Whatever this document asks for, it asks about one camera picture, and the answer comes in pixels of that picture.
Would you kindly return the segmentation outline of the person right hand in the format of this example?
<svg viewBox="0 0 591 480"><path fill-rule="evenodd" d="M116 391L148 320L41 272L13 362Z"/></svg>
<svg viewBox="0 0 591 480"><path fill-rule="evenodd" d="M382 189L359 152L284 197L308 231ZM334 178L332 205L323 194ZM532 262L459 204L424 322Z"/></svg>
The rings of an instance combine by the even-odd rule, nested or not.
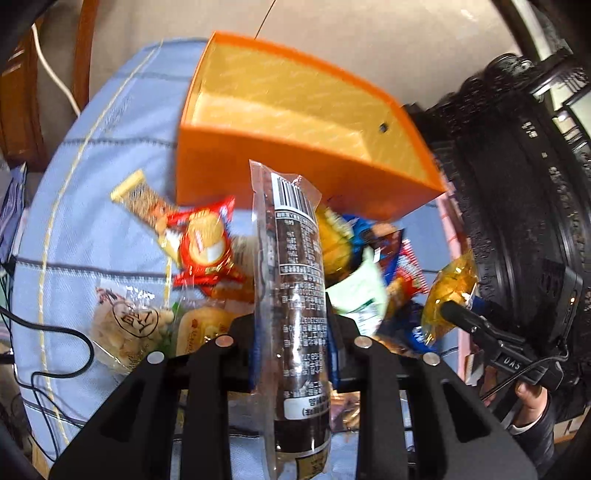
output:
<svg viewBox="0 0 591 480"><path fill-rule="evenodd" d="M542 417L548 403L547 389L519 382L516 384L515 393L522 402L522 407L515 416L513 425L522 428L536 423Z"/></svg>

